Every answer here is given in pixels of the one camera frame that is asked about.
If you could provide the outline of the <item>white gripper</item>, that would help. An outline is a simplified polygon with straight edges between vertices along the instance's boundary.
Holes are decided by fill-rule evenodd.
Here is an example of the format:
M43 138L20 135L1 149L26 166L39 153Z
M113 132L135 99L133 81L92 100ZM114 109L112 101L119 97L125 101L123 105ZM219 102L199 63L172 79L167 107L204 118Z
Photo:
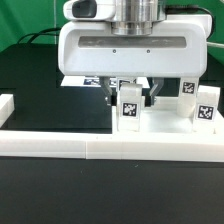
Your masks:
M163 78L203 75L211 28L206 14L169 15L146 36L114 35L108 22L69 22L60 32L58 66L66 76L101 76L108 106L117 105L109 77L149 77L143 96L151 107Z

